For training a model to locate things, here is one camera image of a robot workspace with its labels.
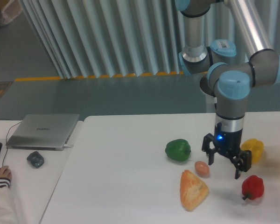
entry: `cable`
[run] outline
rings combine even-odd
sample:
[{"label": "cable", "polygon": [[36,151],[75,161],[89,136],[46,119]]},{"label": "cable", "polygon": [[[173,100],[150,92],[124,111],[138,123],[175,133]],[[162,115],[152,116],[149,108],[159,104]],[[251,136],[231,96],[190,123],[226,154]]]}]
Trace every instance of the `cable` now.
[{"label": "cable", "polygon": [[64,148],[73,148],[73,145],[64,144]]},{"label": "cable", "polygon": [[[9,130],[8,130],[8,132],[7,132],[7,135],[6,135],[6,138],[5,138],[5,144],[7,143],[7,136],[8,136],[8,134],[9,134],[9,132],[10,132],[10,129],[12,129],[14,126],[16,126],[16,125],[18,125],[18,124],[20,124],[20,123],[22,123],[22,122],[20,121],[19,123],[15,124],[15,125],[12,125],[12,126],[9,128]],[[5,153],[4,157],[3,157],[2,166],[4,166],[4,160],[5,160],[5,157],[6,157],[6,155],[7,155],[7,152],[8,152],[8,147],[6,147],[6,153]]]},{"label": "cable", "polygon": [[11,120],[11,119],[4,119],[4,118],[0,118],[0,120]]}]

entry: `metal tube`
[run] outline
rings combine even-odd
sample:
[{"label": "metal tube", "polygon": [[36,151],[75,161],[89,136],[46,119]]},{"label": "metal tube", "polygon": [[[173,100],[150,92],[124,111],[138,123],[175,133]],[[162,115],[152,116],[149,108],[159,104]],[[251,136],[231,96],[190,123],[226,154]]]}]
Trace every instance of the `metal tube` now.
[{"label": "metal tube", "polygon": [[230,8],[233,19],[241,31],[248,58],[260,50],[273,49],[251,0],[225,0],[224,2]]},{"label": "metal tube", "polygon": [[182,56],[188,62],[202,61],[207,50],[204,45],[204,16],[196,18],[184,17],[185,46]]}]

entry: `gray floor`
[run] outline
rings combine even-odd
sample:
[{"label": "gray floor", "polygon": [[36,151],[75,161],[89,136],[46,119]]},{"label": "gray floor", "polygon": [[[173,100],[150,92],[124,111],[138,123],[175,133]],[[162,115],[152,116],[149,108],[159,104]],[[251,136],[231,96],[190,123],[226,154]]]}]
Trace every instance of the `gray floor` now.
[{"label": "gray floor", "polygon": [[[0,28],[0,81],[57,73],[24,14]],[[27,113],[91,115],[209,112],[201,75],[14,82],[0,98],[0,118]],[[280,84],[252,89],[248,111],[280,111]]]}]

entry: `toy fruit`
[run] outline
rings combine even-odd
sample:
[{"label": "toy fruit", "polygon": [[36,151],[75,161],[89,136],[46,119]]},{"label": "toy fruit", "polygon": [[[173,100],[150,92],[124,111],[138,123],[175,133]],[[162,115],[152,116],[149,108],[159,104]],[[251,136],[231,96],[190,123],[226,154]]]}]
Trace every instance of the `toy fruit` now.
[{"label": "toy fruit", "polygon": [[196,208],[209,194],[208,186],[189,170],[181,176],[180,197],[183,207],[187,211]]},{"label": "toy fruit", "polygon": [[245,141],[241,146],[241,150],[250,150],[252,152],[252,164],[260,160],[263,148],[263,142],[257,139],[249,139]]},{"label": "toy fruit", "polygon": [[210,174],[209,166],[202,161],[197,161],[195,163],[195,170],[200,176],[208,176]]},{"label": "toy fruit", "polygon": [[185,139],[177,139],[166,145],[165,152],[170,159],[186,161],[191,153],[191,146]]},{"label": "toy fruit", "polygon": [[265,186],[263,185],[263,180],[256,175],[249,176],[244,180],[242,184],[242,194],[243,199],[254,200],[257,197],[261,197],[265,191]]}]

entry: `laptop lid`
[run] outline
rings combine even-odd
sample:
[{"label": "laptop lid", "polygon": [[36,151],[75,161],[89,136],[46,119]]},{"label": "laptop lid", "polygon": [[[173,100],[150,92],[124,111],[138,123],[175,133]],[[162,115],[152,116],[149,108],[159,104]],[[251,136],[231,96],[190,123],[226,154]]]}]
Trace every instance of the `laptop lid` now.
[{"label": "laptop lid", "polygon": [[78,119],[79,114],[27,114],[6,146],[63,150]]}]

